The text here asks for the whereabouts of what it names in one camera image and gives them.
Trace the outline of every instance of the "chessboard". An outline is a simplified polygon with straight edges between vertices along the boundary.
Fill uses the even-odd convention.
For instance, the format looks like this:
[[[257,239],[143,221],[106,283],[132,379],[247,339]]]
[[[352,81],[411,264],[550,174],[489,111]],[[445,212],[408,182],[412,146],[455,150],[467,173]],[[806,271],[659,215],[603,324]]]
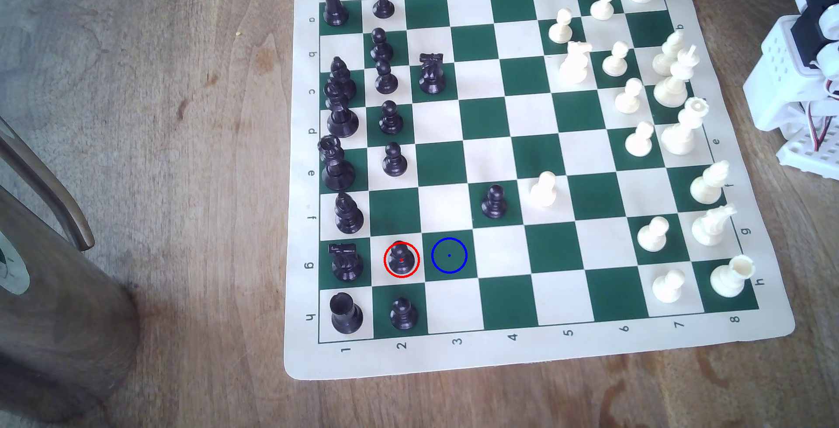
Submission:
[[[778,261],[692,0],[612,0],[606,20],[592,14],[599,0],[389,0],[388,18],[373,14],[377,1],[340,0],[346,20],[331,26],[325,0],[295,0],[284,339],[290,376],[361,378],[792,332]],[[571,13],[572,44],[549,36],[561,9]],[[393,48],[390,75],[398,86],[387,94],[376,88],[375,28]],[[688,95],[708,105],[695,145],[678,155],[660,137],[682,122],[682,106],[656,101],[665,77],[653,69],[676,30],[699,60]],[[576,84],[560,75],[573,42],[591,48],[587,76]],[[616,42],[628,46],[627,68],[613,77],[602,66]],[[442,54],[446,86],[437,94],[420,88],[423,53]],[[336,221],[338,192],[322,179],[319,151],[330,134],[326,85],[335,57],[357,87],[343,105],[358,127],[340,138],[355,172],[341,190],[360,213],[350,227],[342,222],[352,233],[338,229],[347,216]],[[625,114],[615,100],[633,78],[644,87],[637,111]],[[403,121],[393,135],[379,124],[385,101]],[[636,157],[626,141],[642,122],[655,129],[648,153]],[[392,142],[407,164],[396,177],[383,170]],[[719,199],[698,202],[691,185],[724,161]],[[554,181],[548,206],[531,196],[544,172]],[[506,211],[490,218],[482,207],[494,185],[503,189]],[[720,242],[700,244],[691,228],[723,205],[737,213],[721,222]],[[647,251],[638,235],[658,226],[654,217],[667,222],[666,242]],[[392,269],[397,242],[413,267],[404,274]],[[352,272],[339,278],[335,266],[348,262]],[[733,283],[740,286],[735,296],[715,290],[715,269],[735,272],[751,262],[745,280]],[[663,277],[677,297],[670,303],[654,292]]]

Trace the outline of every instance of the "wood grain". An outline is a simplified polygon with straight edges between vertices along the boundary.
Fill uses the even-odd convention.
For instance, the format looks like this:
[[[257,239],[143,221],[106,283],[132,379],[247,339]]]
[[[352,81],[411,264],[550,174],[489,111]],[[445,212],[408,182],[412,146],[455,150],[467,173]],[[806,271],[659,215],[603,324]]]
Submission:
[[[695,1],[790,337],[311,383],[282,362],[293,0],[0,0],[0,111],[86,211],[86,255],[142,319],[137,368],[73,425],[839,424],[839,183],[778,165],[784,141],[742,93],[793,0]],[[0,184],[57,226],[7,168]]]

